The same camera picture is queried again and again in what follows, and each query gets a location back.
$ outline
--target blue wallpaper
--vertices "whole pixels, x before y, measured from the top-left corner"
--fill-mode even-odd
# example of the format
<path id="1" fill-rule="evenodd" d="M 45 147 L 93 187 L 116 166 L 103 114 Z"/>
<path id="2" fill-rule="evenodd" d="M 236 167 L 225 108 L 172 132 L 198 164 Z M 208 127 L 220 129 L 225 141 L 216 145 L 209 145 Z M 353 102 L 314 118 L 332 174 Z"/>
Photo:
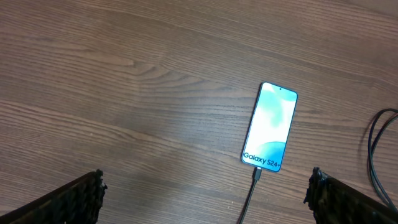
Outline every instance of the blue wallpaper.
<path id="1" fill-rule="evenodd" d="M 263 83 L 254 111 L 242 161 L 277 172 L 297 101 L 294 91 Z"/>

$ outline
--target black wire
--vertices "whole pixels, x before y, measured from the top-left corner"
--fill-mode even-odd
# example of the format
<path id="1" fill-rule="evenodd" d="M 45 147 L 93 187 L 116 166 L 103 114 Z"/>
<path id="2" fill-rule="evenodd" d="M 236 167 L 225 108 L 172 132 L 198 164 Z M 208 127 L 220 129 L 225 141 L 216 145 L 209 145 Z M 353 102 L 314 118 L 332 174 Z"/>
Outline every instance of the black wire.
<path id="1" fill-rule="evenodd" d="M 246 215 L 246 212 L 247 212 L 247 210 L 249 208 L 251 195 L 254 192 L 254 188 L 256 186 L 257 181 L 260 179 L 260 176 L 261 176 L 261 168 L 260 167 L 254 168 L 253 181 L 251 182 L 251 187 L 250 187 L 250 190 L 249 190 L 248 197 L 246 198 L 246 201 L 245 201 L 245 203 L 243 205 L 243 208 L 242 208 L 242 213 L 241 213 L 241 216 L 240 216 L 239 221 L 238 221 L 239 224 L 243 223 L 244 216 Z"/>
<path id="2" fill-rule="evenodd" d="M 378 132 L 377 136 L 374 138 L 374 141 L 372 143 L 372 136 L 373 136 L 374 127 L 375 127 L 377 121 L 379 120 L 379 118 L 381 117 L 381 115 L 383 115 L 385 112 L 388 112 L 388 111 L 392 111 L 392 112 L 394 112 L 396 114 L 393 117 L 391 117 L 389 120 L 387 120 L 386 123 L 384 123 L 383 127 L 380 129 L 380 131 Z M 382 184 L 380 183 L 379 178 L 377 177 L 376 170 L 374 169 L 374 164 L 373 164 L 373 154 L 374 154 L 374 150 L 376 149 L 377 143 L 379 142 L 383 132 L 397 118 L 398 118 L 398 110 L 396 110 L 396 109 L 389 108 L 389 109 L 384 109 L 384 110 L 381 110 L 380 112 L 378 112 L 376 114 L 376 116 L 374 117 L 373 124 L 371 126 L 370 131 L 369 131 L 369 139 L 368 139 L 368 165 L 369 165 L 368 172 L 369 172 L 369 176 L 370 176 L 371 182 L 373 184 L 373 187 L 374 187 L 376 193 L 381 198 L 381 200 L 390 209 L 392 209 L 395 212 L 397 212 L 397 209 L 396 209 L 395 205 L 392 203 L 392 200 L 388 196 L 387 192 L 384 190 Z"/>

